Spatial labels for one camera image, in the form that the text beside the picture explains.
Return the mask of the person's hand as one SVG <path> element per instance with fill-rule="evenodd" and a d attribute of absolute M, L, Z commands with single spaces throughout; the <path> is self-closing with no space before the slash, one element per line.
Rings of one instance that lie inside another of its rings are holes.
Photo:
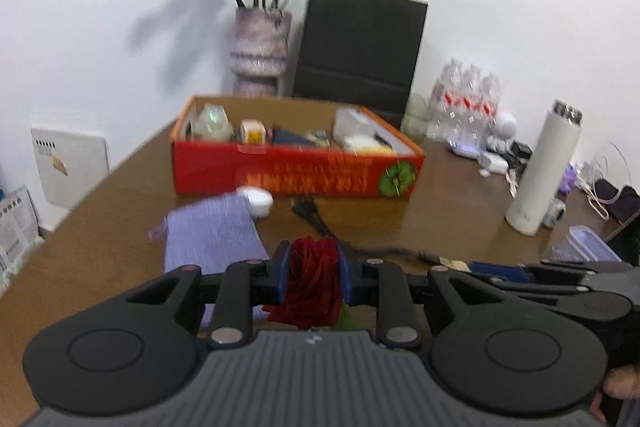
<path fill-rule="evenodd" d="M 612 369 L 605 377 L 603 390 L 614 399 L 638 399 L 640 395 L 640 369 L 638 365 L 627 365 Z"/>

